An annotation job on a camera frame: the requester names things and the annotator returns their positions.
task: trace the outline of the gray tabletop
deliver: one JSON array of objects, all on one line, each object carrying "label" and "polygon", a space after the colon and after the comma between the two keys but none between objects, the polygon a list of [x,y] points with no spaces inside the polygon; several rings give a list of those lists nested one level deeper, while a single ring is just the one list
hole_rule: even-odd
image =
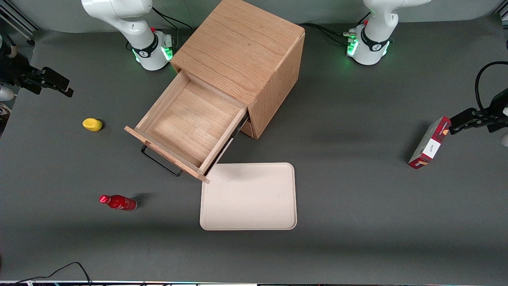
[{"label": "gray tabletop", "polygon": [[[80,261],[94,280],[506,285],[502,131],[463,131],[430,165],[406,164],[430,123],[475,106],[478,70],[508,60],[500,20],[403,23],[393,37],[386,57],[365,67],[307,28],[294,89],[260,140],[240,134],[220,160],[291,163],[298,224],[207,232],[201,182],[168,175],[123,130],[174,71],[143,70],[120,33],[37,34],[32,64],[69,78],[75,93],[22,91],[0,139],[0,278]],[[486,104],[506,73],[484,74]],[[85,130],[87,117],[106,128]],[[104,193],[137,195],[142,206],[111,210],[98,202]]]}]

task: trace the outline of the red aluminum bottle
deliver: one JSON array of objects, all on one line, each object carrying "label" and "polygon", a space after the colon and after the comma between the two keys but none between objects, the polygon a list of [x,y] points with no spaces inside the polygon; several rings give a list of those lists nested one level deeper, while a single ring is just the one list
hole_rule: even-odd
[{"label": "red aluminum bottle", "polygon": [[128,197],[124,197],[123,195],[101,195],[99,201],[103,204],[107,204],[112,209],[122,210],[122,211],[133,211],[138,206],[138,203]]}]

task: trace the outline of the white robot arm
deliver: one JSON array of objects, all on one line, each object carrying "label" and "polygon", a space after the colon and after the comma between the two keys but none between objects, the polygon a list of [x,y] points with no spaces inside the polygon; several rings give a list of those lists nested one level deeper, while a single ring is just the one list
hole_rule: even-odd
[{"label": "white robot arm", "polygon": [[431,0],[363,0],[370,10],[368,24],[360,24],[350,29],[355,39],[347,50],[351,56],[362,65],[374,65],[383,55],[390,44],[389,38],[399,23],[399,15],[393,13],[395,9],[414,7],[429,3]]},{"label": "white robot arm", "polygon": [[123,20],[148,14],[152,0],[81,0],[81,4],[90,16],[112,25],[127,38],[143,68],[161,69],[173,56],[171,35],[153,32],[145,20]]}]

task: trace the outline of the red box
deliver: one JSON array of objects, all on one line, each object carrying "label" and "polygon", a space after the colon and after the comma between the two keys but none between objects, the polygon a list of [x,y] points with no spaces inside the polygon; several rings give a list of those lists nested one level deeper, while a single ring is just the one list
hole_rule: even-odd
[{"label": "red box", "polygon": [[441,117],[434,122],[423,135],[408,164],[415,169],[419,169],[430,163],[441,146],[444,137],[450,131],[451,124],[450,119],[447,117]]}]

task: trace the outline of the yellow sponge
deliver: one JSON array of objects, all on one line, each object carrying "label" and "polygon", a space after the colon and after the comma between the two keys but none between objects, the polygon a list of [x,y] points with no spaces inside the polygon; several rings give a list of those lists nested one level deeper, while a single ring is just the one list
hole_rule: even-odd
[{"label": "yellow sponge", "polygon": [[90,131],[99,131],[102,128],[102,122],[95,118],[87,118],[83,121],[83,127]]}]

